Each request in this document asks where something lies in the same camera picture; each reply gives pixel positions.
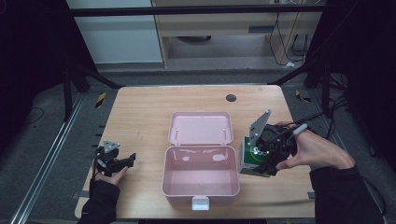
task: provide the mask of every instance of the black sleeve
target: black sleeve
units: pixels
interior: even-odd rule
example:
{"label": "black sleeve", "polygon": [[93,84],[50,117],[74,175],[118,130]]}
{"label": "black sleeve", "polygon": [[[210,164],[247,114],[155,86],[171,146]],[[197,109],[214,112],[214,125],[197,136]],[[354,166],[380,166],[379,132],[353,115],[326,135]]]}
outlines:
{"label": "black sleeve", "polygon": [[318,224],[383,224],[382,214],[357,167],[321,168],[310,173]]}
{"label": "black sleeve", "polygon": [[106,181],[94,182],[91,198],[84,204],[79,224],[108,224],[116,220],[120,189]]}

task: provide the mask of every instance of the box lid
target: box lid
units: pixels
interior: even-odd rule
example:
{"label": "box lid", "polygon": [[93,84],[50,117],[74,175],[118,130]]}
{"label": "box lid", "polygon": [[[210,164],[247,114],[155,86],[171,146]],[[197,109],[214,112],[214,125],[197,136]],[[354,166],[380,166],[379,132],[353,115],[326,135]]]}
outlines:
{"label": "box lid", "polygon": [[229,145],[233,141],[231,116],[223,111],[176,112],[168,141],[173,145]]}

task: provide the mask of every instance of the white handle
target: white handle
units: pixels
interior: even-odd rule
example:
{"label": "white handle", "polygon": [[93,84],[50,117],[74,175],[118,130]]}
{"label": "white handle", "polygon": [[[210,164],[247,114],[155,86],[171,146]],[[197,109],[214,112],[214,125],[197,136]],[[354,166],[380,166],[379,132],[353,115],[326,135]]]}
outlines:
{"label": "white handle", "polygon": [[193,211],[209,210],[209,198],[201,195],[192,197],[192,210]]}

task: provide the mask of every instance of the open lunch box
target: open lunch box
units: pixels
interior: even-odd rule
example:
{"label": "open lunch box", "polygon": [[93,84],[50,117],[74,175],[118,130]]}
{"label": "open lunch box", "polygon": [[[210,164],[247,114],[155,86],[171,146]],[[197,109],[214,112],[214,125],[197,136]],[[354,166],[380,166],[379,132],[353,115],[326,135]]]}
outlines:
{"label": "open lunch box", "polygon": [[239,192],[231,117],[227,112],[176,112],[165,153],[163,194],[174,207],[209,210]]}

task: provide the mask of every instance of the hand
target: hand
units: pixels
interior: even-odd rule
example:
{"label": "hand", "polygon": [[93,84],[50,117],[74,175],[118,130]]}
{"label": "hand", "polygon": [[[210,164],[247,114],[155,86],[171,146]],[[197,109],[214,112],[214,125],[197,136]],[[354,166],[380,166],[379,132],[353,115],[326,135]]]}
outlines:
{"label": "hand", "polygon": [[110,183],[112,185],[118,186],[120,183],[120,180],[122,180],[122,178],[125,176],[126,172],[128,171],[128,166],[125,166],[121,171],[119,171],[116,175],[113,176],[105,176],[103,175],[101,172],[99,172],[96,176],[95,176],[95,181],[98,180],[103,180],[106,181],[107,183]]}
{"label": "hand", "polygon": [[[284,126],[289,122],[279,122]],[[277,170],[289,169],[298,165],[310,165],[315,168],[332,167],[347,169],[355,166],[353,158],[336,144],[305,130],[295,136],[297,143],[296,155],[286,161],[280,162]]]}

